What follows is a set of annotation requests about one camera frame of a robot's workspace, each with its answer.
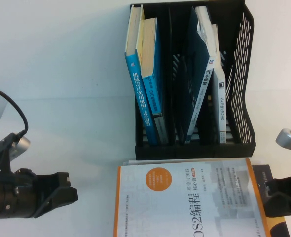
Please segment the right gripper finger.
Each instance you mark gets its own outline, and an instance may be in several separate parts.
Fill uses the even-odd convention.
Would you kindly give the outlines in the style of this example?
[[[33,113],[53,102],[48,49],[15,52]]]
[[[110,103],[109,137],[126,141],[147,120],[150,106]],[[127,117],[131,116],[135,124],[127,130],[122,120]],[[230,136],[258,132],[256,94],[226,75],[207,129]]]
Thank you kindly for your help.
[[[287,193],[287,179],[272,179],[266,182],[266,189],[269,196],[285,195]]]
[[[283,197],[272,197],[264,204],[264,211],[267,217],[291,216],[289,201]]]

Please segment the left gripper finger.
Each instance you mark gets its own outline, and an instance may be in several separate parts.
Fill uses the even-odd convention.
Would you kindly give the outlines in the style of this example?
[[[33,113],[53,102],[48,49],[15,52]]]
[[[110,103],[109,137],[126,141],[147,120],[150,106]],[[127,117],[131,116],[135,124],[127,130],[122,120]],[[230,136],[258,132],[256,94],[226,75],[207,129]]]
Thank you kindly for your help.
[[[67,187],[59,189],[56,193],[52,194],[46,202],[45,207],[41,211],[41,215],[44,215],[56,208],[73,204],[76,201],[78,201],[78,193],[76,188]]]
[[[67,172],[57,172],[53,174],[54,189],[64,189],[71,186],[69,174]]]

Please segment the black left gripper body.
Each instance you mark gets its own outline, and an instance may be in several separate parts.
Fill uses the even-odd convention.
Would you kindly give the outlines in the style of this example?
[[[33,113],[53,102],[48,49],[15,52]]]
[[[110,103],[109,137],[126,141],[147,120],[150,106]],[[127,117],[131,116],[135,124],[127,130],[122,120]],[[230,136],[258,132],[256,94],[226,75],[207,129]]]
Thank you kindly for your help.
[[[15,174],[20,178],[14,188],[15,218],[37,218],[55,209],[53,198],[59,186],[57,173],[36,175],[29,169],[21,168]]]

